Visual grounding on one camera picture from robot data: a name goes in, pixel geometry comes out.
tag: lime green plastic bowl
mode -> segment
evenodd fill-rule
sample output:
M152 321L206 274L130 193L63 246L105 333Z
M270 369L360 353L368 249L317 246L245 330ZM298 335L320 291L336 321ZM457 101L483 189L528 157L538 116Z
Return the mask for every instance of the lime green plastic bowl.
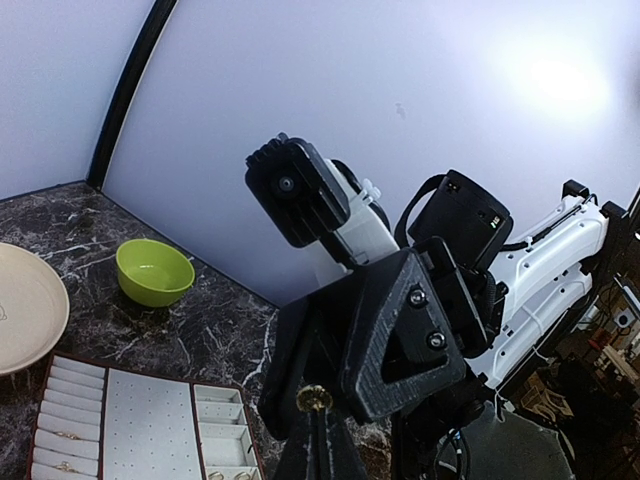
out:
M120 288L147 307L167 307L178 301L196 278L187 257L169 245L146 238L120 245L116 262Z

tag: white wall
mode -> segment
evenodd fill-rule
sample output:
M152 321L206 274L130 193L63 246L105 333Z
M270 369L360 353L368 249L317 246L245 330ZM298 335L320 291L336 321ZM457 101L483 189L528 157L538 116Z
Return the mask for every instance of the white wall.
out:
M280 131L346 161L395 220L456 168L515 233L575 178L627 206L640 179L640 3L178 4L114 155L106 192L250 288L313 288L306 259L244 186Z
M152 4L0 2L0 198L86 177Z

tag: jewelry organizer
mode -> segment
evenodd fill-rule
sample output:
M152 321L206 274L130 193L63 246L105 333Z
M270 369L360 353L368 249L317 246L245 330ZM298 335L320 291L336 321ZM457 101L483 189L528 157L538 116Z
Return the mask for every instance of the jewelry organizer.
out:
M54 353L32 480L266 480L241 392Z

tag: beige plate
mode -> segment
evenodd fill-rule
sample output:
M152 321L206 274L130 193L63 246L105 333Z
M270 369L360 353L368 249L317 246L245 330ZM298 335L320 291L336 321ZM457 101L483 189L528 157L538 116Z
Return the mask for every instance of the beige plate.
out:
M0 375L45 356L68 319L67 289L53 268L22 248L0 243Z

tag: marble table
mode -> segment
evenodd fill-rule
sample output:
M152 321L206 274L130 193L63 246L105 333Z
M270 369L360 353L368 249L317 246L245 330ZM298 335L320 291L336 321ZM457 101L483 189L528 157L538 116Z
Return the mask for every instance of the marble table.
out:
M184 299L163 309L135 304L119 290L115 253L138 237L167 241L83 183L0 203L0 241L46 260L69 292L69 325L56 348L144 373L242 387L270 476L282 445L269 437L255 405L274 347L276 308L193 257L196 284ZM25 478L47 360L0 378L2 480ZM389 478L385 430L354 429L374 480Z

